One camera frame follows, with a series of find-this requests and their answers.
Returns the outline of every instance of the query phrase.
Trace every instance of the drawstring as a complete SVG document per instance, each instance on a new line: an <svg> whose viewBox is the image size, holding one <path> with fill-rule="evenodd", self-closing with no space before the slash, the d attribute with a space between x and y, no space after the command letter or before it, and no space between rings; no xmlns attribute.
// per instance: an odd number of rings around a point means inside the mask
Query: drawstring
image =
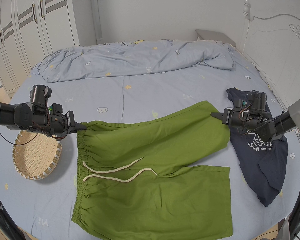
<svg viewBox="0 0 300 240"><path fill-rule="evenodd" d="M93 170L92 168L90 168L88 165L86 165L86 162L83 161L83 165L89 169L90 171L94 172L94 173L99 173L99 174L104 174L104 173L113 173L113 172L117 172L119 170L122 170L122 169L125 169L125 168L128 168L130 166L132 166L133 164L135 164L136 162L138 162L139 160L143 159L144 157L141 157L139 159L136 159L134 160L132 163L128 164L128 165L125 165L125 166L122 166L122 167L118 167L116 169L113 169L113 170L108 170L108 171L96 171L96 170ZM133 179L135 179L139 174L141 174L143 171L146 171L146 170L150 170L152 172L153 169L152 168L143 168L141 169L140 171L138 171L134 176L132 176L131 178L127 179L127 180L122 180L122 179L119 179L119 178L111 178L111 177L104 177L104 176L101 176L101 175L98 175L98 174L91 174L91 175L88 175L86 176L82 181L85 182L88 178L90 177L98 177L98 178L104 178L104 179L110 179L110 180L115 180L115 181L119 181L119 182L130 182L132 181Z"/></svg>

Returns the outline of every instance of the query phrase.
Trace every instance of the nightstand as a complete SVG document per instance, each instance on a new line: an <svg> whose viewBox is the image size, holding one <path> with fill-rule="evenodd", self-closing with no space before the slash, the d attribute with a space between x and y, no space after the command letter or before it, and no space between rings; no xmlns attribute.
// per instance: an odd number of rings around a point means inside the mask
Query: nightstand
<svg viewBox="0 0 300 240"><path fill-rule="evenodd" d="M236 46L236 43L222 32L196 29L196 33L198 35L198 40L216 40L221 41L222 43L229 43L234 47Z"/></svg>

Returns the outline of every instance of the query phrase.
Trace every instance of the white headboard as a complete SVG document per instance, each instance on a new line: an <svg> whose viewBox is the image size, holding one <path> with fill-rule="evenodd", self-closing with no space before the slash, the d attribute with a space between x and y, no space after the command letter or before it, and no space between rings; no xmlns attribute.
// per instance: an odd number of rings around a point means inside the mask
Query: white headboard
<svg viewBox="0 0 300 240"><path fill-rule="evenodd" d="M238 49L287 109L300 99L300 0L245 0L244 15Z"/></svg>

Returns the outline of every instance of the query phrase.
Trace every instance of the woven bamboo basket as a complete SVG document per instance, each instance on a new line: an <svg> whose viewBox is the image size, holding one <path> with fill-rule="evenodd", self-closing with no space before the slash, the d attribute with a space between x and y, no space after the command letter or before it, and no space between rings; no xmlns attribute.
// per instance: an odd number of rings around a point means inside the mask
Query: woven bamboo basket
<svg viewBox="0 0 300 240"><path fill-rule="evenodd" d="M26 143L35 135L36 133L20 131L15 144ZM39 133L31 142L22 146L13 146L13 164L24 178L39 180L54 170L61 152L61 142Z"/></svg>

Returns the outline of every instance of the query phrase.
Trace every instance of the basket rim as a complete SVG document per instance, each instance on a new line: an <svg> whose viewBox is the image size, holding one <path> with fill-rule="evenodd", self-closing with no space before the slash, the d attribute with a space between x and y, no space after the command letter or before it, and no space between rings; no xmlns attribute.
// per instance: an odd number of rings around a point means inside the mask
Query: basket rim
<svg viewBox="0 0 300 240"><path fill-rule="evenodd" d="M14 141L15 144L17 144L18 142L21 142L19 137L22 137L22 133L25 132L24 130L21 130L18 135L16 136L16 139ZM16 171L24 178L26 179L29 179L29 180L39 180L39 179L43 179L45 178L46 176L48 176L53 170L54 168L56 167L57 163L58 163L58 160L60 158L60 155L61 155L61 152L62 152L62 143L61 141L57 141L57 148L56 148L56 153L55 153L55 156L52 160L52 162L49 164L49 166L41 173L41 174L38 174L36 176L28 176L28 175L25 175L23 172L21 172L21 170L17 167L16 165L16 162L15 162L15 157L14 155L16 155L18 152L15 148L16 145L13 145L12 149L13 149L13 152L12 152L12 158L13 158L13 164L14 164L14 167L16 169Z"/></svg>

